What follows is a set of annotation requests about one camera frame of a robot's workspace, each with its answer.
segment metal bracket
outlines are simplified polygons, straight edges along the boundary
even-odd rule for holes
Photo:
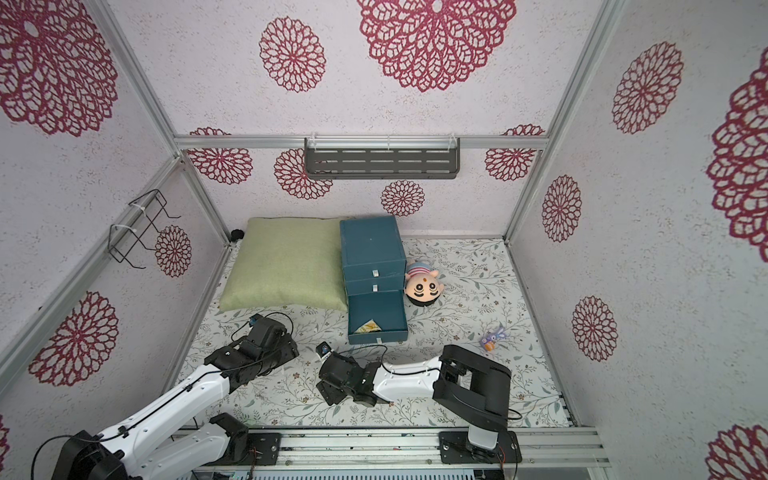
[[[460,140],[431,148],[317,148],[304,140],[306,175],[313,180],[452,179],[460,168]]]
[[[467,463],[497,463],[503,459],[504,463],[520,463],[523,458],[520,453],[520,444],[518,437],[514,432],[508,432],[509,435],[499,434],[496,450],[502,457],[497,457],[496,452],[488,455],[488,461],[485,461],[483,455],[476,455],[470,452],[467,445],[467,432],[440,432],[440,461],[446,465],[467,464]]]
[[[206,465],[276,465],[281,436],[280,433],[249,433],[247,453],[242,459],[232,462],[219,459]]]

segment plush doll head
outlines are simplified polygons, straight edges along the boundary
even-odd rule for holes
[[[430,270],[424,263],[414,263],[406,272],[406,295],[418,306],[432,305],[445,289],[437,280],[438,270]]]

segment green pillow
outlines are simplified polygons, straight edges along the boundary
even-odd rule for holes
[[[340,218],[252,218],[219,308],[306,305],[347,311]]]

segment metal profile bar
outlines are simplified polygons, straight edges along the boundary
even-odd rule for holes
[[[175,158],[169,158],[142,191],[161,188],[179,167],[180,163]],[[143,214],[142,210],[129,206],[113,223],[130,225]],[[116,241],[119,242],[125,235],[125,230],[118,235]],[[107,252],[108,238],[107,229],[101,235],[101,239],[85,254],[83,260],[59,284],[40,310],[27,322],[10,346],[0,354],[0,398],[37,355],[40,348],[51,338],[77,301],[82,298],[85,289],[113,261],[112,256]]]
[[[230,242],[230,231],[227,230],[227,224],[224,223],[224,218],[221,216],[221,212],[216,208],[216,204],[211,200],[208,192],[205,190],[205,185],[200,179],[200,174],[197,172],[197,168],[192,165],[192,161],[187,155],[186,151],[181,151],[181,163],[184,164],[184,178],[187,180],[187,185],[192,194],[200,205],[200,208],[205,213],[206,218],[210,222],[210,226],[219,234],[224,243]]]
[[[544,360],[547,363],[547,367],[549,368],[549,373],[552,375],[552,382],[554,383],[554,386],[560,390],[560,393],[563,395],[563,401],[565,402],[565,407],[568,409],[568,411],[571,413],[571,421],[575,425],[579,425],[581,417],[578,414],[577,409],[574,408],[573,404],[571,403],[571,399],[573,398],[570,395],[570,392],[565,387],[563,382],[560,380],[560,376],[558,375],[558,371],[554,366],[554,362],[552,361],[552,355],[550,354],[549,345],[547,344],[547,340],[542,335],[541,332],[541,326],[538,323],[538,316],[536,315],[536,309],[534,308],[533,302],[531,301],[531,297],[528,295],[528,287],[525,285],[525,280],[523,280],[523,277],[520,275],[520,270],[518,270],[518,265],[515,263],[515,258],[512,256],[512,248],[509,244],[507,244],[507,254],[509,255],[509,261],[512,263],[512,270],[515,272],[515,276],[518,279],[518,287],[520,288],[520,293],[522,293],[523,301],[525,301],[525,305],[528,308],[528,312],[531,314],[531,323],[533,324],[533,329],[536,332],[536,338],[538,338],[538,344],[541,347],[541,352],[544,354]]]
[[[554,120],[549,127],[548,134],[551,139],[539,158],[534,162],[528,181],[525,182],[523,192],[518,198],[512,217],[507,226],[504,238],[508,243],[514,240],[519,231],[519,224],[531,208],[533,199],[538,196],[542,188],[542,181],[549,169],[550,159],[565,138],[568,127],[575,118],[576,108],[587,92],[591,79],[598,69],[608,41],[613,36],[618,26],[621,13],[627,0],[604,0],[598,12],[598,18],[592,27],[587,43],[581,51],[581,56],[576,64],[571,80],[560,100]]]
[[[184,366],[184,360],[187,358],[187,352],[192,345],[194,337],[197,335],[197,330],[200,328],[200,324],[205,318],[205,314],[208,311],[210,301],[214,298],[216,288],[219,285],[219,280],[224,272],[224,267],[227,265],[227,260],[232,253],[232,246],[228,243],[224,245],[221,250],[221,256],[214,267],[214,271],[211,272],[206,282],[205,290],[200,295],[200,299],[197,301],[197,305],[192,313],[192,321],[184,331],[184,335],[181,337],[176,352],[174,353],[173,360],[170,362],[170,368],[165,376],[165,384],[163,385],[163,392],[167,392],[172,389],[178,383],[179,372],[181,367]]]
[[[139,103],[144,106],[144,110],[147,111],[147,115],[150,121],[154,125],[157,134],[160,136],[165,147],[174,155],[182,155],[182,152],[176,146],[174,141],[174,128],[171,124],[168,116],[165,114],[165,110],[157,99],[157,95],[152,89],[147,76],[144,74],[144,70],[141,68],[136,55],[128,40],[125,38],[118,20],[114,17],[109,5],[105,0],[83,0],[85,8],[94,20],[94,23],[98,27],[101,36],[104,37],[107,45],[109,46],[115,63],[121,68],[124,76],[127,78],[128,83],[136,92]],[[218,210],[214,206],[214,202],[210,199],[208,192],[205,190],[205,186],[200,182],[200,178],[190,179],[190,187],[192,194],[197,198],[198,203],[203,208],[203,212],[208,216],[209,221],[213,224],[214,229],[217,232],[224,232],[223,237],[225,241],[229,241],[229,230],[227,225],[221,218]]]
[[[88,13],[91,14],[99,33],[106,40],[115,63],[120,66],[128,83],[131,84],[139,97],[139,103],[147,111],[157,134],[160,135],[168,151],[176,154],[178,149],[173,142],[174,129],[160,106],[157,95],[152,90],[149,80],[147,80],[133,49],[128,44],[128,40],[118,24],[118,20],[114,17],[114,13],[104,0],[83,0],[83,4]]]
[[[283,437],[277,465],[260,470],[323,470],[338,468],[484,468],[488,464],[443,465],[438,433],[460,428],[284,428],[251,429]],[[177,432],[183,435],[184,430]],[[610,466],[597,430],[588,427],[515,429],[523,462],[519,468],[602,468]],[[207,465],[206,472],[232,472],[231,466]]]
[[[177,135],[181,150],[191,148],[304,148],[312,135]],[[462,148],[544,149],[549,137],[525,135],[322,135],[313,148],[431,148],[446,149],[459,138]]]

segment mounting plate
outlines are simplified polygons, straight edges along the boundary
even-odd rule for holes
[[[522,462],[523,458],[520,454],[520,444],[518,443],[518,437],[514,432],[509,431],[509,435],[500,433],[498,435],[498,446],[502,447],[505,455],[505,463],[513,464]],[[464,448],[467,442],[467,432],[440,432],[438,434],[439,448],[440,448],[440,460],[446,465],[454,465],[457,463],[477,463],[478,459],[472,457],[467,449]],[[496,463],[498,460],[493,457],[492,462]]]
[[[256,456],[256,465],[276,465],[277,456],[280,453],[280,433],[249,433],[248,434],[248,450],[256,449],[261,452]],[[246,454],[239,461],[226,461],[223,458],[216,460],[215,462],[208,463],[206,465],[250,465],[253,461],[251,454]]]

